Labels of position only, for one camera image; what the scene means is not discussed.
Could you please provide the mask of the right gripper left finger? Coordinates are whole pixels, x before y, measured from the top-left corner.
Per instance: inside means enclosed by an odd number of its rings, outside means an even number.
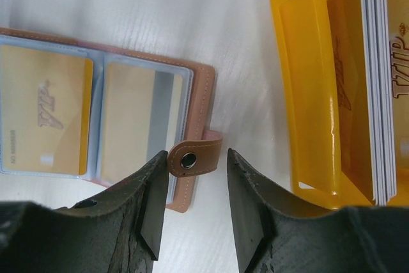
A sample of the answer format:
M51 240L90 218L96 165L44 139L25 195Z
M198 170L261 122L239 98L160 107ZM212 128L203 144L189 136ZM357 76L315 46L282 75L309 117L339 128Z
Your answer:
M2 272L151 272L169 173L161 151L140 170L72 208L1 203Z

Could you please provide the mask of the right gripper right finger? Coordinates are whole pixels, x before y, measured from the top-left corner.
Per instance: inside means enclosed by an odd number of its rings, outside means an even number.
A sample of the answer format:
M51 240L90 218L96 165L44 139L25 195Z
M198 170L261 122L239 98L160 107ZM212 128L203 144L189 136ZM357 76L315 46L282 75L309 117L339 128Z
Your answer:
M240 272L407 272L408 209L305 201L228 151Z

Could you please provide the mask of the gold credit card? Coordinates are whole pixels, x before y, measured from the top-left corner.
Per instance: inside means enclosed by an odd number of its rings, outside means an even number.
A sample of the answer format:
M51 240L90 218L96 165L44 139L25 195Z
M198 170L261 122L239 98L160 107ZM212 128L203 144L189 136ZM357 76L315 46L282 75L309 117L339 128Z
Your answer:
M101 180L114 184L181 141L187 78L125 63L108 63L100 133Z
M86 172L92 81L85 52L1 45L3 171Z

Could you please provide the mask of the tan leather card holder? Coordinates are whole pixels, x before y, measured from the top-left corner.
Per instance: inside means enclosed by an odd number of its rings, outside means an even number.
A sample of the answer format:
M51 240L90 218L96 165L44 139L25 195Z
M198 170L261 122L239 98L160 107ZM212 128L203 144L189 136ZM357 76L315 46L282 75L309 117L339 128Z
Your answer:
M121 54L134 59L144 59L154 63L188 68L193 72L189 108L183 141L173 146L168 155L168 170L177 177L173 201L166 205L170 210L184 213L188 210L194 194L196 176L210 173L217 169L220 157L222 136L205 128L210 99L215 80L215 69L210 65L175 59L146 52L120 49L100 43L91 43L74 38L54 36L43 33L1 28L1 34L34 41L61 43L85 47L94 50Z

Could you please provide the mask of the yellow plastic bin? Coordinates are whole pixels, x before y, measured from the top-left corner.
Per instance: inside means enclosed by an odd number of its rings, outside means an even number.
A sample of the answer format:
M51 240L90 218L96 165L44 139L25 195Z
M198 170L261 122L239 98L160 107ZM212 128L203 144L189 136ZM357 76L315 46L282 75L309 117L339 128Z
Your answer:
M270 0L281 60L295 195L343 207L339 106L328 0Z

